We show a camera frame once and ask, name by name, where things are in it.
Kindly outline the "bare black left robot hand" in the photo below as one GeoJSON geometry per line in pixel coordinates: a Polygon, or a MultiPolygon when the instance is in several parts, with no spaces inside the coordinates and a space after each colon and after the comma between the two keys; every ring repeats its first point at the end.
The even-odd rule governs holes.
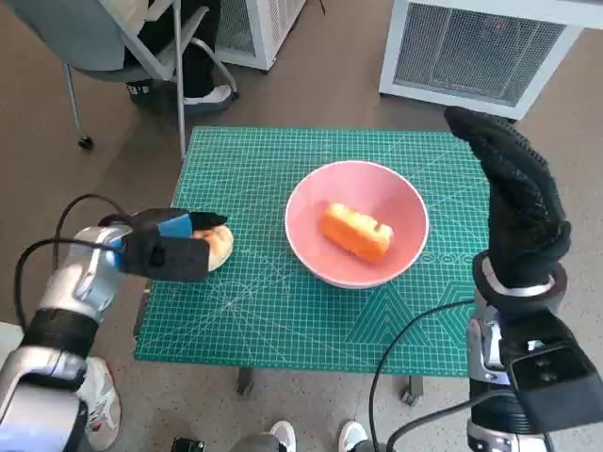
{"type": "Polygon", "coordinates": [[[131,219],[138,229],[157,231],[159,236],[191,237],[197,231],[224,225],[228,217],[212,212],[162,207],[137,212],[131,219]]]}

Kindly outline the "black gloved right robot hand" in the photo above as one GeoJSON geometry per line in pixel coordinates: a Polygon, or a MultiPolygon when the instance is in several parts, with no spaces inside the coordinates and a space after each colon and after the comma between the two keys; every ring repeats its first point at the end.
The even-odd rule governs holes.
{"type": "Polygon", "coordinates": [[[489,181],[488,256],[498,281],[507,288],[547,283],[569,251],[571,224],[546,160],[505,119],[458,106],[444,117],[489,181]]]}

